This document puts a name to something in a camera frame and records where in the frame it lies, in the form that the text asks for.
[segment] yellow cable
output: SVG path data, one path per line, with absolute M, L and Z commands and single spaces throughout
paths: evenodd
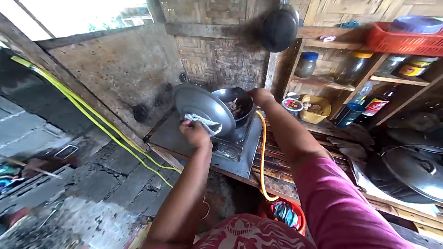
M 17 56 L 11 57 L 12 60 L 30 68 L 31 70 L 35 71 L 36 73 L 40 74 L 44 78 L 46 78 L 51 84 L 53 84 L 62 94 L 64 94 L 85 116 L 87 116 L 96 126 L 98 126 L 101 130 L 103 130 L 108 136 L 110 136 L 117 144 L 119 144 L 121 147 L 126 149 L 129 153 L 131 153 L 134 157 L 136 157 L 147 169 L 153 171 L 156 173 L 167 185 L 172 187 L 170 183 L 167 182 L 167 180 L 160 175 L 157 171 L 150 168 L 146 163 L 137 155 L 135 154 L 130 148 L 128 148 L 126 145 L 121 143 L 114 135 L 112 135 L 105 127 L 103 127 L 97 120 L 95 120 L 94 117 L 92 117 L 80 104 L 82 104 L 84 107 L 86 107 L 90 112 L 92 112 L 96 117 L 98 117 L 101 121 L 103 121 L 107 126 L 109 126 L 112 130 L 114 130 L 124 141 L 126 141 L 131 147 L 136 149 L 138 152 L 142 153 L 144 156 L 149 158 L 155 165 L 166 168 L 166 169 L 173 169 L 176 170 L 178 173 L 181 173 L 179 170 L 177 170 L 174 167 L 165 167 L 157 163 L 155 160 L 153 160 L 149 155 L 147 155 L 141 148 L 139 148 L 137 145 L 135 145 L 132 141 L 130 141 L 123 133 L 121 133 L 114 125 L 109 123 L 102 115 L 100 115 L 97 111 L 95 111 L 90 105 L 88 105 L 82 98 L 80 98 L 78 95 L 73 93 L 71 90 L 69 90 L 67 87 L 65 87 L 63 84 L 61 84 L 56 78 L 54 78 L 51 74 L 47 73 L 46 71 L 40 69 L 36 65 L 20 58 Z
M 263 123 L 263 141 L 261 142 L 261 160 L 260 160 L 260 185 L 261 185 L 260 191 L 268 201 L 272 202 L 277 200 L 279 197 L 278 196 L 270 197 L 266 192 L 266 188 L 264 187 L 263 171 L 264 171 L 264 147 L 266 145 L 266 122 L 264 121 L 263 115 L 261 115 L 259 111 L 256 112 L 260 116 L 261 122 Z

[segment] hand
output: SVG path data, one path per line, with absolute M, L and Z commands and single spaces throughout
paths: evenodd
M 275 102 L 274 95 L 265 88 L 254 88 L 248 91 L 248 94 L 254 98 L 254 103 L 260 107 L 264 107 L 266 103 Z
M 209 134 L 200 122 L 191 122 L 191 120 L 186 119 L 179 128 L 180 131 L 185 134 L 189 143 L 194 147 L 200 148 L 209 145 L 212 147 Z

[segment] pink shirt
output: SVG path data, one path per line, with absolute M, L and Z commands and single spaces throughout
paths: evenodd
M 309 160 L 294 178 L 319 249 L 413 248 L 369 204 L 333 161 Z M 286 224 L 251 214 L 229 217 L 193 248 L 314 248 Z

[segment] yellow jar lid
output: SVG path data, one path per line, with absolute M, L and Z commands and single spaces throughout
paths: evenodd
M 357 58 L 370 58 L 374 53 L 364 52 L 364 51 L 354 51 L 352 56 Z

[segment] soy sauce bottle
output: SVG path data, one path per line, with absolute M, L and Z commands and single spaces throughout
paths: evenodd
M 400 83 L 395 83 L 389 90 L 383 92 L 382 94 L 377 94 L 373 97 L 366 98 L 366 101 L 362 106 L 366 107 L 364 111 L 358 118 L 354 120 L 354 123 L 367 126 L 371 123 L 372 116 L 374 116 L 380 109 L 382 109 L 386 104 L 391 101 L 394 96 L 396 87 Z

